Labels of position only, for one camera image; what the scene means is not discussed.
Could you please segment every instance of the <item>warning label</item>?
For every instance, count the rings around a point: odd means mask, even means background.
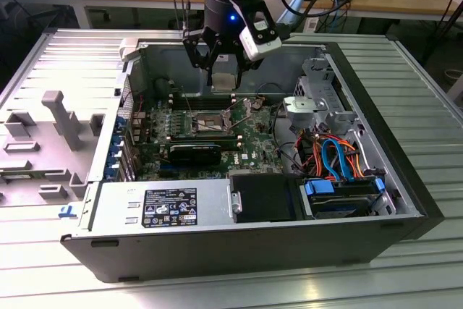
[[[195,188],[145,191],[142,225],[145,228],[197,225]]]

